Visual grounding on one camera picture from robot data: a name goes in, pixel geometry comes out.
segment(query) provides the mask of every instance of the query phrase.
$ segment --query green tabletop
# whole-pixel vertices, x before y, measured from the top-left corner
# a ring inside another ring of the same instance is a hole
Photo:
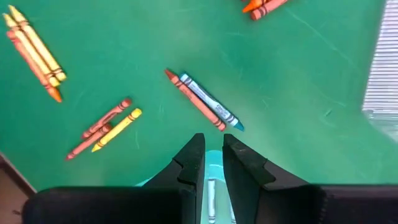
[[[56,103],[1,26],[0,151],[37,189],[135,185],[195,134],[219,132],[167,79],[187,71],[243,123],[232,133],[309,182],[398,182],[398,150],[361,112],[384,1],[300,0],[260,21],[239,0],[0,0],[31,21],[68,79]],[[65,161],[124,97],[143,114]]]

